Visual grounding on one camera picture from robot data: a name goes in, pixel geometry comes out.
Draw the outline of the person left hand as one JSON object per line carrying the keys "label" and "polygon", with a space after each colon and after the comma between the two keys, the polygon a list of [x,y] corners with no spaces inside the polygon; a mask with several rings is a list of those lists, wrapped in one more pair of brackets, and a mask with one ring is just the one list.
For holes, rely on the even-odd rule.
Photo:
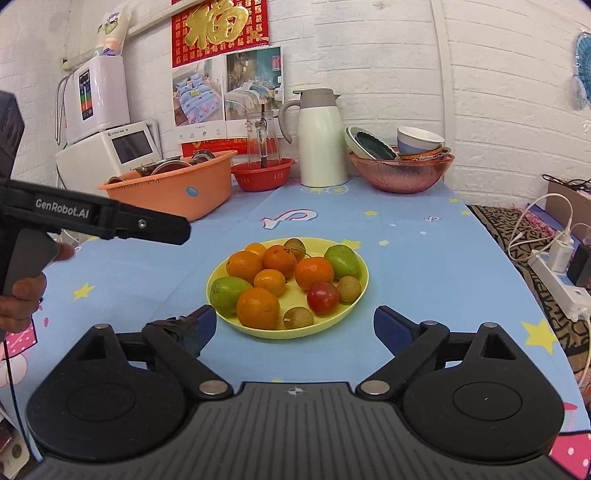
{"label": "person left hand", "polygon": [[12,293],[0,298],[1,330],[6,333],[26,330],[33,314],[39,309],[46,288],[44,273],[18,280],[12,287]]}

